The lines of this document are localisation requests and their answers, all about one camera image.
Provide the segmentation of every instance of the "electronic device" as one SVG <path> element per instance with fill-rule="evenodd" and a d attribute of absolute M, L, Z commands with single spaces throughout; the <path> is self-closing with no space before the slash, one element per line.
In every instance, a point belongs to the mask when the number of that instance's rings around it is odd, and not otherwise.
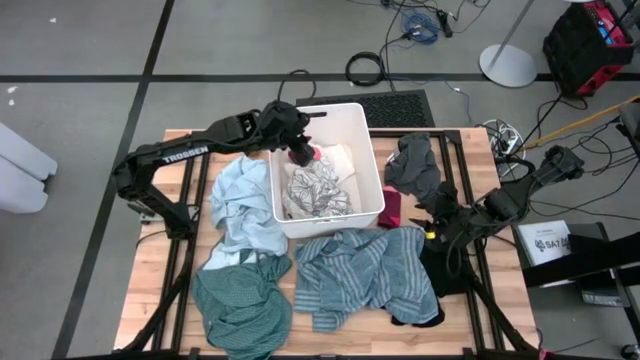
<path fill-rule="evenodd" d="M 591 96 L 631 63 L 633 40 L 608 3 L 572 3 L 544 39 L 543 52 L 564 96 Z"/>
<path fill-rule="evenodd" d="M 436 17 L 440 22 L 440 28 L 442 29 L 442 32 L 444 32 L 444 36 L 452 37 L 453 31 L 451 31 L 451 26 L 449 26 L 449 21 L 448 21 L 449 14 L 442 10 L 438 10 L 436 11 Z"/>

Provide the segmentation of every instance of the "red cloth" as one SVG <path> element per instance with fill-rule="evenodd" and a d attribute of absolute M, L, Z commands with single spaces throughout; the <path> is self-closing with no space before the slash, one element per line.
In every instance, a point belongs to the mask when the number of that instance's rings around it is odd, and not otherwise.
<path fill-rule="evenodd" d="M 378 215 L 378 226 L 387 229 L 400 227 L 400 205 L 402 202 L 400 193 L 391 186 L 385 186 L 382 195 L 384 196 L 384 210 Z"/>

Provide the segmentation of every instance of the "dark gray garment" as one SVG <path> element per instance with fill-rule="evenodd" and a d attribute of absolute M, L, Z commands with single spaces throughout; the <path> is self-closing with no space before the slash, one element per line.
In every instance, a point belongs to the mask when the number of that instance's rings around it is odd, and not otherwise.
<path fill-rule="evenodd" d="M 384 167 L 384 183 L 403 194 L 414 195 L 432 212 L 440 185 L 440 170 L 431 151 L 429 133 L 405 135 L 398 141 L 399 153 Z"/>

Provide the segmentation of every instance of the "clothing pile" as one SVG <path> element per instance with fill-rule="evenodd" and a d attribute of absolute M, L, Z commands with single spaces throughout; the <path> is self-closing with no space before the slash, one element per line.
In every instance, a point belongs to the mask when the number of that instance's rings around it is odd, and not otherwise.
<path fill-rule="evenodd" d="M 289 219 L 359 213 L 360 196 L 351 150 L 345 145 L 313 145 L 314 159 L 306 167 L 284 164 L 288 179 L 282 205 Z"/>
<path fill-rule="evenodd" d="M 360 213 L 350 149 L 313 147 L 314 160 L 307 167 L 282 166 L 286 186 L 278 196 L 286 216 Z M 425 234 L 399 227 L 398 193 L 414 194 L 430 206 L 440 172 L 428 135 L 405 136 L 398 148 L 385 167 L 390 186 L 384 189 L 386 209 L 379 217 L 379 225 L 390 230 L 344 229 L 295 249 L 293 309 L 312 314 L 313 331 L 337 331 L 364 307 L 385 309 L 394 325 L 430 327 L 444 321 L 427 273 L 433 269 L 421 259 Z M 291 328 L 292 307 L 278 287 L 291 267 L 288 239 L 274 219 L 271 192 L 267 162 L 243 155 L 220 172 L 210 197 L 213 225 L 225 233 L 196 272 L 192 291 L 207 341 L 232 360 L 269 358 Z"/>
<path fill-rule="evenodd" d="M 313 331 L 338 330 L 349 314 L 385 308 L 398 322 L 429 323 L 436 296 L 419 260 L 424 232 L 347 229 L 295 249 L 294 310 L 312 313 Z"/>
<path fill-rule="evenodd" d="M 233 360 L 267 359 L 291 327 L 291 305 L 277 285 L 291 260 L 273 218 L 267 162 L 236 159 L 210 200 L 214 226 L 226 231 L 193 283 L 207 341 Z"/>
<path fill-rule="evenodd" d="M 414 195 L 433 214 L 440 170 L 431 150 L 429 133 L 413 133 L 398 140 L 398 151 L 384 168 L 384 182 L 403 194 Z"/>

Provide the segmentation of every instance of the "wire bundle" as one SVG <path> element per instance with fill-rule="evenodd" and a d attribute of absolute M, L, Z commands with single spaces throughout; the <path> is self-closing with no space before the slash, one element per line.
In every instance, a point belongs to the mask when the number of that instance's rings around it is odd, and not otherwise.
<path fill-rule="evenodd" d="M 520 135 L 515 127 L 500 119 L 487 120 L 479 126 L 487 129 L 487 133 L 489 134 L 489 143 L 491 144 L 491 152 L 493 153 L 494 159 L 516 157 L 516 148 L 518 145 L 523 144 L 524 141 L 522 135 Z M 526 156 L 527 152 L 525 150 L 522 152 L 522 156 L 518 156 L 518 158 L 525 160 Z M 517 166 L 519 166 L 517 163 L 511 165 L 507 164 L 506 170 L 502 172 L 500 172 L 500 169 L 498 170 L 498 175 L 502 179 L 507 174 L 512 173 Z"/>
<path fill-rule="evenodd" d="M 436 24 L 424 13 L 415 9 L 402 13 L 404 21 L 402 32 L 409 34 L 411 40 L 424 45 L 431 45 L 438 41 L 440 25 Z"/>

